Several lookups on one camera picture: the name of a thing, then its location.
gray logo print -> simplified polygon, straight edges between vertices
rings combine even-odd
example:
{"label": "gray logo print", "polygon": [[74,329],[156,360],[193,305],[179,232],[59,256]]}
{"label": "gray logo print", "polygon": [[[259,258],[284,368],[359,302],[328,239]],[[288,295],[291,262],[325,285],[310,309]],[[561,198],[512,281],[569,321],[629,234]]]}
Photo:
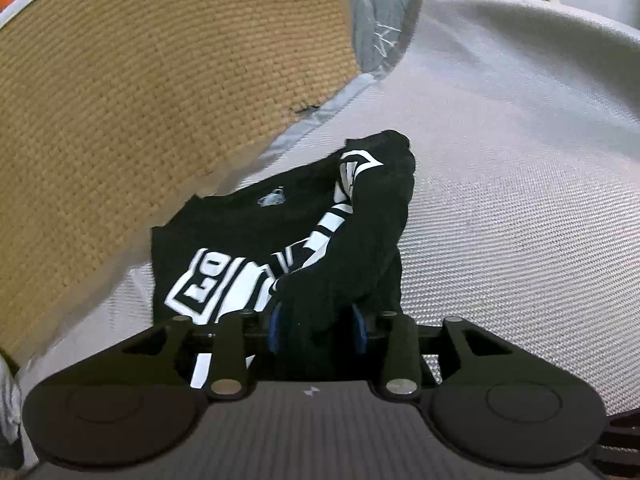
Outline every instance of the gray logo print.
{"label": "gray logo print", "polygon": [[268,195],[265,195],[258,200],[258,205],[260,207],[267,207],[268,205],[284,204],[285,200],[284,191],[282,186],[280,186],[278,189],[274,189]]}

tan woven surface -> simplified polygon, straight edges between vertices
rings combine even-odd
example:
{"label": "tan woven surface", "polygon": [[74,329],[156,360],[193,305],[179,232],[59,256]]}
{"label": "tan woven surface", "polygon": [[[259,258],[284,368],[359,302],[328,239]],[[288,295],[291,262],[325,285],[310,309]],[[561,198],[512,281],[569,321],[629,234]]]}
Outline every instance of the tan woven surface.
{"label": "tan woven surface", "polygon": [[345,0],[36,0],[0,30],[0,347],[350,78]]}

woven straw mat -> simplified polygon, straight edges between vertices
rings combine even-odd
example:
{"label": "woven straw mat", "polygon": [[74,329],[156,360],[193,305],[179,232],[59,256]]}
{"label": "woven straw mat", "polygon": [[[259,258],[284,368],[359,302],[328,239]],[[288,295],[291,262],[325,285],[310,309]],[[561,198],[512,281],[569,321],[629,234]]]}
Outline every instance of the woven straw mat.
{"label": "woven straw mat", "polygon": [[35,0],[0,30],[0,347],[357,74],[344,0]]}

garment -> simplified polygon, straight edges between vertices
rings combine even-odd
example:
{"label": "garment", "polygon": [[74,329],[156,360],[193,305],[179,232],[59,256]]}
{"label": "garment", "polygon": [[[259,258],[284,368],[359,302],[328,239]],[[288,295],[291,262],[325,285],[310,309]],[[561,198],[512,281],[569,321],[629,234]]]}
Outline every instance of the garment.
{"label": "garment", "polygon": [[408,139],[385,130],[231,195],[192,197],[152,231],[154,321],[279,304],[289,372],[330,377],[341,315],[400,310],[414,171]]}

folded black fabric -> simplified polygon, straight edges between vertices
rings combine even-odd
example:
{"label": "folded black fabric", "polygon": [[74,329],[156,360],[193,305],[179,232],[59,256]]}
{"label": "folded black fabric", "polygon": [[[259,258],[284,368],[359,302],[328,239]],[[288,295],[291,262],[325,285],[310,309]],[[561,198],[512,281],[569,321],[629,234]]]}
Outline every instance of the folded black fabric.
{"label": "folded black fabric", "polygon": [[152,231],[155,322],[279,304],[287,376],[335,378],[352,305],[400,310],[414,171],[408,139],[386,130],[231,195],[191,198]]}

